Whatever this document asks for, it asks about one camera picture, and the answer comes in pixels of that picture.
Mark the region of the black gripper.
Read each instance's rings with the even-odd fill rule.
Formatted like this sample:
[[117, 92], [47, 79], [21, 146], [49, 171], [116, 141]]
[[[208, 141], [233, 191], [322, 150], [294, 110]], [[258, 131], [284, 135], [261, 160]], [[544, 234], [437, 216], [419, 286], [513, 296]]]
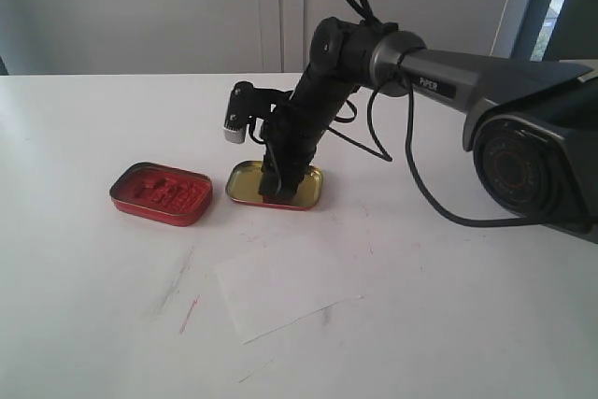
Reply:
[[264, 201], [296, 195], [321, 137], [358, 89], [338, 75], [322, 75], [311, 66], [304, 71], [291, 96], [262, 125], [266, 154], [258, 194]]

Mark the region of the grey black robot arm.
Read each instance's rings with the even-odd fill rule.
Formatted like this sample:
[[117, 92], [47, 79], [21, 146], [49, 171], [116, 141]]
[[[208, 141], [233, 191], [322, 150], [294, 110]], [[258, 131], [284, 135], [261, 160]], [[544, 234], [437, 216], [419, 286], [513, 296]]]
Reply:
[[583, 64], [430, 50], [395, 23], [323, 20], [292, 93], [263, 123], [260, 194], [291, 200], [316, 147], [361, 88], [416, 94], [462, 112], [463, 148], [502, 220], [456, 217], [468, 227], [546, 225], [597, 239], [597, 78]]

